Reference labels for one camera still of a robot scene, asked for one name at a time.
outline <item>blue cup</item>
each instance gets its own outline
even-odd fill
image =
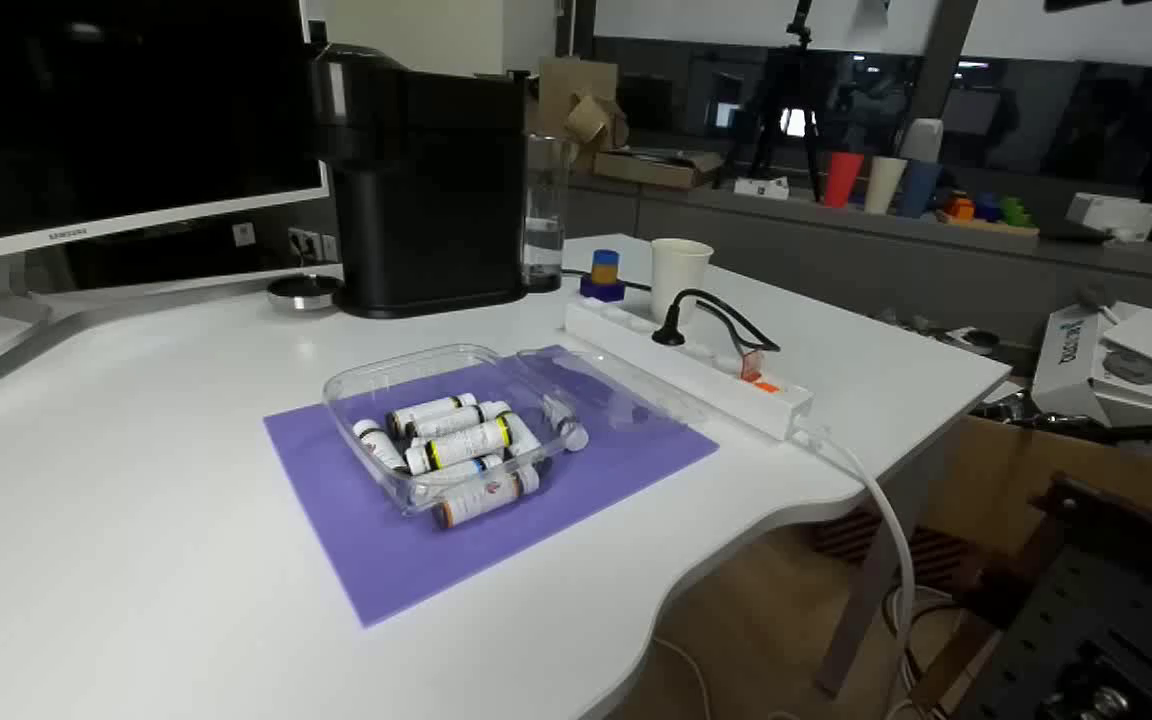
[[[890,211],[895,218],[925,218],[939,179],[939,163],[909,160]]]

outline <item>white desk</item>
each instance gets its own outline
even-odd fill
[[[1002,378],[730,273],[712,273],[712,287],[775,330],[778,372],[816,394],[818,421],[872,473]],[[361,630],[258,421],[315,406],[332,372],[394,353],[553,343],[560,299],[282,319],[263,297],[235,297],[91,330],[9,378],[0,720],[594,712],[627,688],[687,573],[771,526],[833,519],[860,502],[860,483],[806,453],[705,421],[720,440],[705,465]]]

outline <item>red cup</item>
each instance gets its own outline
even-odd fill
[[[849,210],[852,206],[852,189],[860,179],[860,167],[862,167],[860,152],[833,152],[818,206],[824,210]]]

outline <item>white power strip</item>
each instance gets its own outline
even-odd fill
[[[622,309],[576,299],[569,304],[569,335],[669,379],[670,390],[705,402],[708,410],[755,428],[758,435],[786,440],[792,416],[810,406],[810,394],[798,384],[782,384],[778,394],[762,394],[742,384],[741,378],[717,368],[705,357],[693,357],[683,348],[665,348],[650,340],[656,323],[627,318]]]

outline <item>plastic container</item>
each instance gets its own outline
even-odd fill
[[[393,495],[393,503],[405,512],[426,512],[456,483],[449,483],[435,495],[412,492],[417,487],[412,477],[382,469],[351,435],[351,425],[377,421],[381,428],[388,428],[393,414],[442,402],[442,396],[460,396],[460,394],[473,394],[475,402],[505,402],[533,428],[539,448],[505,462],[505,469],[507,473],[539,469],[539,480],[545,480],[545,465],[564,453],[564,440],[545,425],[545,396],[564,402],[564,394],[553,390],[545,378],[528,372],[522,357],[494,357],[481,343],[442,343],[442,348],[340,372],[325,384],[325,406],[332,414],[332,425],[340,428],[340,440],[351,448],[362,473]]]

